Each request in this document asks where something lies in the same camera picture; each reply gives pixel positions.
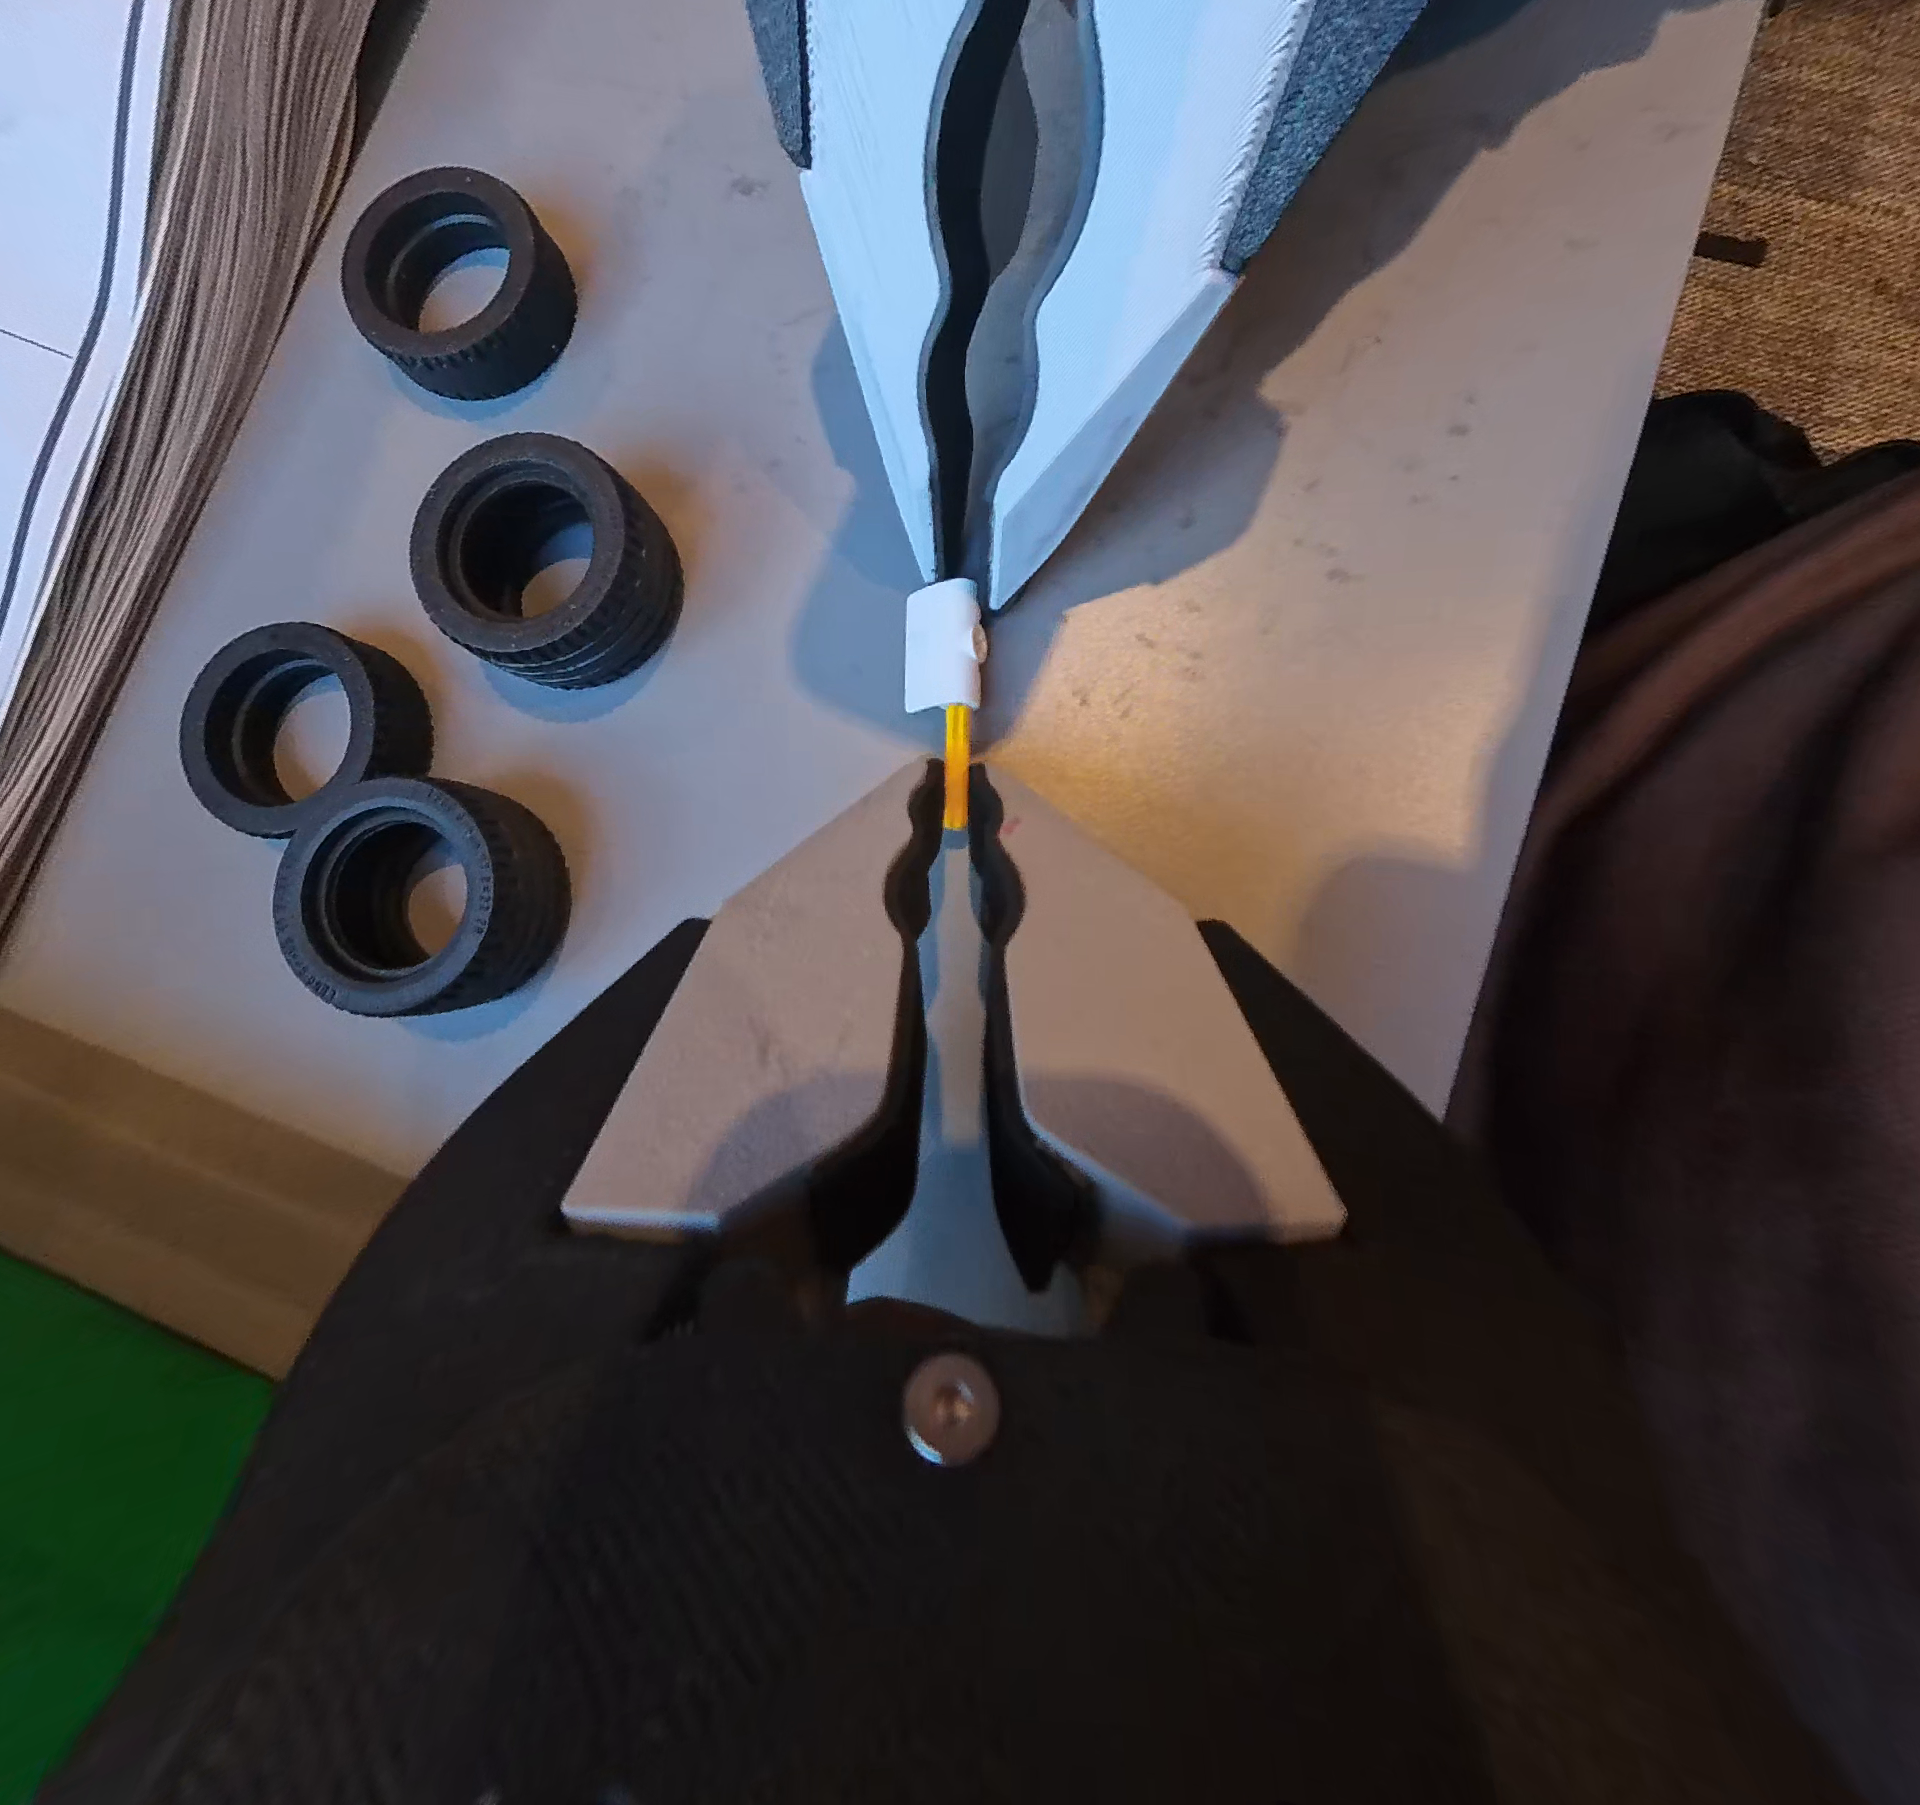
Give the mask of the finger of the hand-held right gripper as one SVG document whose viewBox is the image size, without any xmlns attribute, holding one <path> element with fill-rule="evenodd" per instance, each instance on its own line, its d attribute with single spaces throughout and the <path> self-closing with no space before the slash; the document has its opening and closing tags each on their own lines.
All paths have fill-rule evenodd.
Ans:
<svg viewBox="0 0 1920 1805">
<path fill-rule="evenodd" d="M 800 180 L 916 562 L 966 573 L 969 351 L 994 279 L 982 225 L 998 95 L 1030 0 L 804 0 Z"/>
<path fill-rule="evenodd" d="M 1319 0 L 1058 0 L 1020 45 L 1026 229 L 975 333 L 972 574 L 1007 608 L 1232 294 L 1226 245 Z"/>
</svg>

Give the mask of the black toy tyre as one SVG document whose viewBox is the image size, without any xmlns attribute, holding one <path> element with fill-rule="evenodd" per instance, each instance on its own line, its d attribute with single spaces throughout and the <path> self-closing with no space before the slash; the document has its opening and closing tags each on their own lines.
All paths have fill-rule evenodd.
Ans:
<svg viewBox="0 0 1920 1805">
<path fill-rule="evenodd" d="M 426 329 L 437 284 L 469 256 L 495 255 L 493 294 L 463 322 Z M 541 216 L 504 180 L 430 167 L 381 193 L 356 218 L 343 292 L 361 337 L 422 390 L 495 400 L 541 379 L 565 353 L 578 291 Z"/>
<path fill-rule="evenodd" d="M 666 524 L 594 450 L 519 433 L 457 456 L 421 499 L 411 574 L 432 626 L 545 689 L 596 689 L 673 635 L 684 566 Z"/>
<path fill-rule="evenodd" d="M 293 794 L 276 769 L 276 734 L 294 698 L 335 680 L 349 705 L 349 739 L 333 776 Z M 429 698 L 396 657 L 325 625 L 257 626 L 201 671 L 178 733 L 187 782 L 234 833 L 284 839 L 366 780 L 421 776 L 434 757 Z"/>
<path fill-rule="evenodd" d="M 424 948 L 411 891 L 445 851 L 465 879 L 451 939 Z M 447 1015 L 509 996 L 559 950 L 565 852 L 525 805 L 478 784 L 381 776 L 325 796 L 284 846 L 273 924 L 294 976 L 364 1018 Z"/>
</svg>

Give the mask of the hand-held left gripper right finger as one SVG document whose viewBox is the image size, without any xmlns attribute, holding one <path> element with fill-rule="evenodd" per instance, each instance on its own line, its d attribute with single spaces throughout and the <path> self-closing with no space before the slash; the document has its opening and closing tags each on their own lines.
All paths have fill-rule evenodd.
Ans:
<svg viewBox="0 0 1920 1805">
<path fill-rule="evenodd" d="M 1022 1284 L 1339 1236 L 1346 1204 L 1189 909 L 978 764 L 982 1099 Z"/>
</svg>

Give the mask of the white instruction booklet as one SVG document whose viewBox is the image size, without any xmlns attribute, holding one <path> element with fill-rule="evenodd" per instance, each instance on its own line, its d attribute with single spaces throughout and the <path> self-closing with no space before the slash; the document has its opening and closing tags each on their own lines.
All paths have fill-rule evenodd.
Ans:
<svg viewBox="0 0 1920 1805">
<path fill-rule="evenodd" d="M 354 157 L 378 0 L 3 0 L 3 919 Z"/>
</svg>

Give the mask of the grey desk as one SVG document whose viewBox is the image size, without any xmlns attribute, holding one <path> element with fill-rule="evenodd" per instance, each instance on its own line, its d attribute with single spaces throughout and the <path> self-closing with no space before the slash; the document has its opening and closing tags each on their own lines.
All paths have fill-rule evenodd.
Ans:
<svg viewBox="0 0 1920 1805">
<path fill-rule="evenodd" d="M 1090 513 L 990 631 L 1004 766 L 1235 924 L 1440 1113 L 1763 0 L 1433 0 Z M 916 585 L 742 0 L 426 0 L 329 239 L 5 959 L 5 1253 L 258 1371 L 472 1109 L 665 930 L 932 751 Z M 362 211 L 515 186 L 578 291 L 495 400 L 356 330 Z M 430 481 L 497 430 L 618 465 L 684 613 L 609 689 L 422 616 Z M 516 996 L 372 1022 L 273 927 L 281 845 L 181 771 L 208 657 L 372 640 L 437 766 L 572 874 Z"/>
</svg>

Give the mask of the green box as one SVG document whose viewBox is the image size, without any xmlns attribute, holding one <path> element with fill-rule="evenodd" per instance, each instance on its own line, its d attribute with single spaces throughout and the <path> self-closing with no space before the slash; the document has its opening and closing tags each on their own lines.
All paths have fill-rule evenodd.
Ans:
<svg viewBox="0 0 1920 1805">
<path fill-rule="evenodd" d="M 28 1801 L 160 1623 L 275 1384 L 3 1259 L 3 1800 Z"/>
</svg>

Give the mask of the white brick connector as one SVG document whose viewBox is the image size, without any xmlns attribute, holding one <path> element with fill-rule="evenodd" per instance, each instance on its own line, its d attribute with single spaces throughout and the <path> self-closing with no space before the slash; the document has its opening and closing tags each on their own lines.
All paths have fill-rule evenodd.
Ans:
<svg viewBox="0 0 1920 1805">
<path fill-rule="evenodd" d="M 978 586 L 951 578 L 905 600 L 902 705 L 908 715 L 982 705 L 988 639 Z"/>
</svg>

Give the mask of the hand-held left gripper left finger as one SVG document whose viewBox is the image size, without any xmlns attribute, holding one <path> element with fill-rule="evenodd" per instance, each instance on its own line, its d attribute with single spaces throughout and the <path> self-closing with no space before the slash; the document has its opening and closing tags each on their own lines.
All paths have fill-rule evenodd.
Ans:
<svg viewBox="0 0 1920 1805">
<path fill-rule="evenodd" d="M 563 1199 L 572 1228 L 692 1242 L 793 1218 L 818 1265 L 858 1265 L 901 1224 L 944 776 L 898 771 L 722 904 Z"/>
</svg>

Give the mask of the person's black pants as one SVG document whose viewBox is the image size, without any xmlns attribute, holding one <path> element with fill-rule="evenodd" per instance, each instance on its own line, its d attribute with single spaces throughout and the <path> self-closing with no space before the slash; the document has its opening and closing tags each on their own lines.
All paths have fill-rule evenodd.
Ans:
<svg viewBox="0 0 1920 1805">
<path fill-rule="evenodd" d="M 1586 639 L 1918 467 L 1914 440 L 1825 461 L 1802 428 L 1741 392 L 1657 398 L 1647 412 L 1582 631 Z"/>
</svg>

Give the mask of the person's brown shirt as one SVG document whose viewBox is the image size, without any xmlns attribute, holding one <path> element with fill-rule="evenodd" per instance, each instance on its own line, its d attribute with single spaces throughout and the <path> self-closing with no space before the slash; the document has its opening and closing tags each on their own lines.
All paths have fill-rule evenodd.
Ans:
<svg viewBox="0 0 1920 1805">
<path fill-rule="evenodd" d="M 1451 1119 L 1800 1720 L 1917 1801 L 1917 472 L 1611 626 L 1560 721 Z"/>
</svg>

